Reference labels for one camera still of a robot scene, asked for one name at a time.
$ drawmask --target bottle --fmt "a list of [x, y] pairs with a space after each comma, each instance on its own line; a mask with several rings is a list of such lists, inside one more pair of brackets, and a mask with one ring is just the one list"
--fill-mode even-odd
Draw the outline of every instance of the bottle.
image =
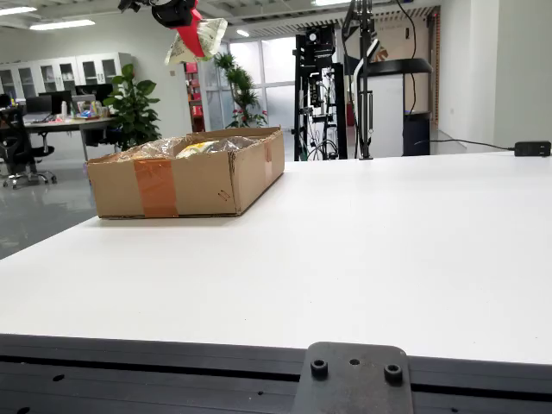
[[61, 103], [61, 120], [65, 122], [67, 119], [67, 102], [63, 101]]

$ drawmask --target glass door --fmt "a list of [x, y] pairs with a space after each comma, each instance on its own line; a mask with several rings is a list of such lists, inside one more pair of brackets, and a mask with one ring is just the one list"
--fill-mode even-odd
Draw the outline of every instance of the glass door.
[[75, 92], [75, 72], [72, 69], [71, 63], [62, 63], [60, 64], [61, 70], [61, 82], [63, 84], [64, 91], [71, 91], [73, 95], [76, 95]]
[[2, 82], [3, 93], [9, 95], [12, 99], [16, 99], [16, 83], [10, 69], [0, 70], [0, 82]]
[[41, 65], [42, 80], [44, 81], [44, 90], [46, 92], [56, 92], [58, 90], [55, 84], [55, 74], [52, 65]]
[[33, 73], [31, 72], [30, 67], [20, 67], [19, 79], [21, 80], [21, 87], [23, 89], [23, 96], [25, 99], [28, 97], [35, 97], [35, 82], [33, 81]]
[[117, 75], [115, 60], [114, 59], [102, 60], [102, 68], [103, 68], [103, 82], [105, 84], [111, 85], [113, 78]]
[[85, 83], [87, 85], [97, 85], [96, 66], [93, 60], [83, 62], [83, 70], [85, 71]]

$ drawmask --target white cabinet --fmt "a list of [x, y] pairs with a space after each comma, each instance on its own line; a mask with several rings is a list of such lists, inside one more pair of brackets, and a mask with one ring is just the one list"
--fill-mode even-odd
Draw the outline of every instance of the white cabinet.
[[132, 57], [127, 53], [100, 53], [0, 65], [0, 93], [14, 99], [41, 92], [74, 93], [76, 85], [110, 84], [128, 63]]
[[2, 65], [0, 67], [0, 89], [2, 93], [9, 95], [12, 99], [17, 98], [16, 76], [12, 72], [12, 66]]
[[101, 53], [77, 56], [78, 75], [82, 85], [110, 84], [132, 58], [126, 53]]
[[36, 97], [36, 73], [31, 62], [0, 66], [2, 92], [13, 99]]
[[81, 85], [77, 58], [58, 58], [33, 62], [40, 92], [75, 91]]

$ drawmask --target black power adapter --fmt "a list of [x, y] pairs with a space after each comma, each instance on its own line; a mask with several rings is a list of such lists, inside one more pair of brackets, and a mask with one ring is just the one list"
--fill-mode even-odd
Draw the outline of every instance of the black power adapter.
[[551, 148], [550, 141], [516, 142], [514, 154], [517, 157], [549, 157]]

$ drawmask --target ceiling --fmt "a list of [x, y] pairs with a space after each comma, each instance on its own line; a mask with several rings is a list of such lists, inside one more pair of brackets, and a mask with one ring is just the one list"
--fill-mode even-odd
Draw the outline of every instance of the ceiling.
[[[0, 9], [32, 6], [37, 10], [0, 16], [0, 26], [26, 29], [32, 23], [55, 22], [119, 13], [119, 0], [0, 0]], [[404, 3], [411, 16], [426, 16], [442, 0], [412, 0]], [[348, 4], [317, 7], [311, 0], [199, 0], [203, 17], [223, 17], [229, 22], [226, 38], [243, 39], [242, 29], [251, 37], [292, 35], [302, 28], [333, 22], [341, 24]], [[394, 0], [373, 0], [376, 19], [403, 19]]]

